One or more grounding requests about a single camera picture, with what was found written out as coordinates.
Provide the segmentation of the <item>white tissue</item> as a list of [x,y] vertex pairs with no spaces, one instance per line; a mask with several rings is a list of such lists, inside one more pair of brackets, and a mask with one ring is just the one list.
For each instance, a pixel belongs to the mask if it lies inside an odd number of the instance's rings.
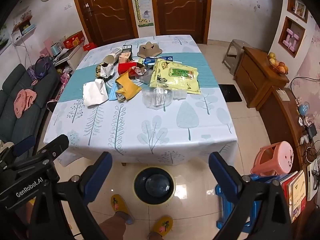
[[100,105],[108,100],[108,94],[103,79],[95,79],[83,85],[83,100],[87,107]]

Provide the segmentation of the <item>orange snack wrapper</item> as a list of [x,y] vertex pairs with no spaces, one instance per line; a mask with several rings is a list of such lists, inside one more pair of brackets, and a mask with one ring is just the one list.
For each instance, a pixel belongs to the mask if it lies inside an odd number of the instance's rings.
[[118,89],[116,90],[116,97],[119,102],[129,101],[134,98],[142,89],[132,82],[129,77],[129,71],[121,74],[116,79]]

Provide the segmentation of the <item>clear plastic container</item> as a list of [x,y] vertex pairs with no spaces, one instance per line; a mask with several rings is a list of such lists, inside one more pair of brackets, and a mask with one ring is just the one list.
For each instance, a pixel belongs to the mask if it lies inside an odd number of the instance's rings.
[[165,111],[173,100],[184,100],[187,92],[182,89],[170,90],[164,88],[145,88],[142,90],[142,102],[149,109]]

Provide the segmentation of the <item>red paper cup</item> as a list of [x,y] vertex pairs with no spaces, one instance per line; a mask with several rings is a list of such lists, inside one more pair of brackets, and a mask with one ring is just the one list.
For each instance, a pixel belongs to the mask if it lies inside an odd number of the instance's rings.
[[119,63],[118,74],[122,75],[126,72],[128,72],[129,76],[142,76],[145,74],[146,68],[143,64],[136,61]]

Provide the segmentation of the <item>white paper cup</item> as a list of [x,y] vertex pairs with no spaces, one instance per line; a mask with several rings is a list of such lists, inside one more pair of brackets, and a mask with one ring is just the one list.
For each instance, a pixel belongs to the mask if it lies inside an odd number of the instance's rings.
[[122,53],[122,49],[121,48],[116,48],[115,50],[113,50],[107,56],[104,57],[103,63],[115,64],[118,61],[119,56],[121,55],[121,53]]

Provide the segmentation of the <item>yellow snack bag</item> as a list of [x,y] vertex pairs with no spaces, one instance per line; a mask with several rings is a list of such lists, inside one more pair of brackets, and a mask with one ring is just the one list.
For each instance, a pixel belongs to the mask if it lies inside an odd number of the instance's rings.
[[185,90],[188,94],[201,94],[197,68],[174,61],[157,59],[153,66],[149,86],[170,90]]

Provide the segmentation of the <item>black green packet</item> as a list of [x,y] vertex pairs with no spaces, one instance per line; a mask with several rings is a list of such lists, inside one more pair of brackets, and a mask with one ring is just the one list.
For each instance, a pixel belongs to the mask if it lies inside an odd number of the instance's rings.
[[122,47],[123,53],[132,53],[132,45],[131,44],[125,44]]

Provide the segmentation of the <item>blue face mask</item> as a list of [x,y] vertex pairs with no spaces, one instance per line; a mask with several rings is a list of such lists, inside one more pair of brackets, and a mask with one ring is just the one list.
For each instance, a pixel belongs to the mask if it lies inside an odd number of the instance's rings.
[[117,90],[118,90],[118,85],[117,85],[117,83],[115,82],[115,83],[113,84],[110,92],[109,92],[109,95],[108,95],[108,100],[109,100],[109,101],[116,101],[116,100],[117,100],[117,94],[116,94]]

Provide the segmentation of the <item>yellow rim trash bin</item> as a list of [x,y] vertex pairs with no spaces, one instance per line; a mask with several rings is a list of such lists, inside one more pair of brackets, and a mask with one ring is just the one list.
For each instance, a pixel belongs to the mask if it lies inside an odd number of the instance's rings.
[[136,196],[145,204],[160,205],[173,196],[175,182],[166,170],[147,167],[135,177],[133,189]]

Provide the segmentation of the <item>dark green sofa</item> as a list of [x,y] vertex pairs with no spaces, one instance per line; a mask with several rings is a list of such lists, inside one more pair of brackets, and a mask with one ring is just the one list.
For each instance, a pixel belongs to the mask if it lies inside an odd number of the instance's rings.
[[25,67],[18,64],[1,88],[1,142],[19,143],[37,137],[46,104],[60,81],[50,66],[46,75],[35,83]]

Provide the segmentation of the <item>left yellow slipper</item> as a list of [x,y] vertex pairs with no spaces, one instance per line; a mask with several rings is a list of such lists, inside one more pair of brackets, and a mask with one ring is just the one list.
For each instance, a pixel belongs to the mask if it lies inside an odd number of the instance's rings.
[[132,225],[135,221],[131,215],[125,200],[119,194],[114,194],[111,197],[111,206],[114,213],[125,220],[127,225]]

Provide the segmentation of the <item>yellow slipper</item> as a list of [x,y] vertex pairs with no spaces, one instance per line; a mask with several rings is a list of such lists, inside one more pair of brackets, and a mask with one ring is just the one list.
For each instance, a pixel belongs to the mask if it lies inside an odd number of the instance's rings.
[[153,225],[148,239],[163,239],[173,227],[173,219],[170,216],[163,216]]
[[132,225],[135,221],[131,215],[125,200],[119,194],[114,194],[111,197],[111,206],[114,213],[125,220],[127,225]]

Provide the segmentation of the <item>pink cloth on sofa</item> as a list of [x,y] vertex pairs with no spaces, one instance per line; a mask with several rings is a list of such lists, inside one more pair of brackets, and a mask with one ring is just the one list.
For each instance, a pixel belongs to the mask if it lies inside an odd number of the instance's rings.
[[34,103],[37,93],[31,89],[22,89],[18,92],[14,101],[14,113],[16,118],[21,118],[23,113]]

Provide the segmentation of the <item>pink plastic stool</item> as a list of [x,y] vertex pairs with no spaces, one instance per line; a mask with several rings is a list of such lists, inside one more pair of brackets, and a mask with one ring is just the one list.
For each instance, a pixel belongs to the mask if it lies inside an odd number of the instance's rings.
[[258,152],[251,174],[274,176],[288,174],[293,166],[293,149],[287,141],[264,146]]

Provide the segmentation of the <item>tree print tablecloth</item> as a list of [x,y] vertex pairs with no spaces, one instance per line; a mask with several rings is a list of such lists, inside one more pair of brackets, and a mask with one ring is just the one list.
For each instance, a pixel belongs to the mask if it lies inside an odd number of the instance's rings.
[[[133,55],[148,42],[159,45],[163,55],[195,67],[199,95],[188,95],[159,109],[143,103],[142,94],[129,101],[107,100],[84,105],[83,85],[95,79],[95,68],[105,56],[123,45]],[[55,107],[44,143],[67,135],[68,149],[59,156],[63,166],[79,158],[97,159],[110,152],[120,163],[179,165],[192,158],[207,160],[219,152],[234,163],[238,139],[222,92],[199,47],[189,35],[137,38],[92,49],[76,68]]]

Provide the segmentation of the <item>stack of books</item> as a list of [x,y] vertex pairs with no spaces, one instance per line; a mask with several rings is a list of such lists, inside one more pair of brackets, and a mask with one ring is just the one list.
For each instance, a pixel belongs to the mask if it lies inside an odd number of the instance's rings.
[[287,174],[281,181],[281,187],[289,207],[293,223],[306,207],[306,182],[304,171]]

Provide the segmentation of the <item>purple bag on sofa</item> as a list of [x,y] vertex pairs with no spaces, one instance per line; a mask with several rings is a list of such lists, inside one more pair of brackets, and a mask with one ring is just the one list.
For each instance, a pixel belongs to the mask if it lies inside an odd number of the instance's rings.
[[27,73],[32,81],[40,81],[48,74],[48,70],[52,66],[53,62],[49,56],[41,56],[37,59],[34,65],[27,69]]

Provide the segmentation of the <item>pink patterned umbrella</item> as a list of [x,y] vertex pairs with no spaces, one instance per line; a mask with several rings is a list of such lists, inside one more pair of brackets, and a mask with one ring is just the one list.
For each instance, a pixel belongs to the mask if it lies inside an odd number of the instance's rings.
[[71,78],[71,76],[68,73],[63,73],[61,75],[61,77],[60,77],[61,86],[59,88],[57,96],[54,99],[48,101],[47,104],[46,104],[46,107],[50,112],[53,113],[53,111],[54,111],[54,109],[55,109],[55,107],[57,105],[57,102],[60,99],[63,91],[65,90],[65,87],[67,86],[67,83],[70,80],[70,78]]

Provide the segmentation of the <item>right yellow slipper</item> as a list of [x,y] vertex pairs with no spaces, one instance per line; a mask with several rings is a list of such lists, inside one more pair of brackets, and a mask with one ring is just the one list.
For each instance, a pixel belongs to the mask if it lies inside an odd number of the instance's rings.
[[173,219],[170,216],[163,216],[153,225],[148,239],[163,239],[173,227]]

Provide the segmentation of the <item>black floor mat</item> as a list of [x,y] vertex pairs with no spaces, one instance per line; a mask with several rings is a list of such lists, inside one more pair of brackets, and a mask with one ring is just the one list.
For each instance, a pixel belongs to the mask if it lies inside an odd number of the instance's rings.
[[242,98],[235,85],[219,84],[219,87],[226,102],[242,102]]

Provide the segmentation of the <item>brown wooden cabinet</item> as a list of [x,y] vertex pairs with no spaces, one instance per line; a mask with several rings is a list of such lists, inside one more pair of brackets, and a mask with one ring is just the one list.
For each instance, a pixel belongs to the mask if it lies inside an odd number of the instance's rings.
[[272,86],[284,88],[289,80],[286,75],[272,70],[267,53],[244,47],[234,80],[241,90],[247,108],[255,108]]

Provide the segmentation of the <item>red gift box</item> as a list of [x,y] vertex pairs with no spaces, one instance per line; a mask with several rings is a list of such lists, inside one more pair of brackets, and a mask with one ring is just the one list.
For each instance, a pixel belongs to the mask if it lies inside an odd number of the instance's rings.
[[81,44],[85,40],[84,34],[82,31],[79,31],[77,33],[74,33],[73,35],[67,37],[63,41],[63,45],[66,49],[72,49],[79,44]]

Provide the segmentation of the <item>grey plastic stool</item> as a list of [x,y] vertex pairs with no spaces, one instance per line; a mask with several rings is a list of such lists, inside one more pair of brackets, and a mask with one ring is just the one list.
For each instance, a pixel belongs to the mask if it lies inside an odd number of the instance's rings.
[[240,63],[244,47],[251,47],[243,40],[233,39],[224,55],[222,63],[229,69],[229,72],[234,75]]

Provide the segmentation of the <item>fruit bowl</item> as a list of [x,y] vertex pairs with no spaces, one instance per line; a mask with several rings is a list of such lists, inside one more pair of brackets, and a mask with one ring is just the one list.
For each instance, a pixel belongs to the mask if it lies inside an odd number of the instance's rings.
[[271,69],[277,74],[287,75],[289,73],[289,69],[286,64],[282,61],[278,61],[275,53],[270,52],[267,56]]

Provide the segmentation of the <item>left brown wooden door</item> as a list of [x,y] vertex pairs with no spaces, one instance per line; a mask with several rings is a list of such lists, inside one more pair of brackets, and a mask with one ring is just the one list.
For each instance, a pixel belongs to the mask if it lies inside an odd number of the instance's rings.
[[138,37],[131,0],[74,0],[89,42],[103,46]]

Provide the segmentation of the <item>brown wooden door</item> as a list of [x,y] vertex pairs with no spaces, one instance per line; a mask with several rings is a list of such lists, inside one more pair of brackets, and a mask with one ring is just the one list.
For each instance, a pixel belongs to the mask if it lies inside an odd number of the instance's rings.
[[152,0],[156,35],[191,35],[208,41],[212,0]]
[[103,46],[138,37],[131,0],[74,0],[89,42]]

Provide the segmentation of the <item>giraffe height chart poster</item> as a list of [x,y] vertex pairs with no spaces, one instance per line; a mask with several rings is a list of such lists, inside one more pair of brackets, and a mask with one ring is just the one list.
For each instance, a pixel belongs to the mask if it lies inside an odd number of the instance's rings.
[[133,0],[139,28],[153,26],[152,0]]

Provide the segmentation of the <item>right brown wooden door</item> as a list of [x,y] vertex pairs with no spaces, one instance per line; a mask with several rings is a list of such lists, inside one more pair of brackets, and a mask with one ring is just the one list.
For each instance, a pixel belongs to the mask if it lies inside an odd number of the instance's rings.
[[208,41],[212,0],[152,0],[156,35],[191,35]]

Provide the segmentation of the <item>wall niche pink decoration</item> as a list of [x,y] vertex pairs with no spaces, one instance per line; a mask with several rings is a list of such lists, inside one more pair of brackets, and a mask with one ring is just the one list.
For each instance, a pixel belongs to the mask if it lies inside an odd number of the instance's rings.
[[305,34],[305,29],[289,17],[285,17],[278,43],[295,58]]

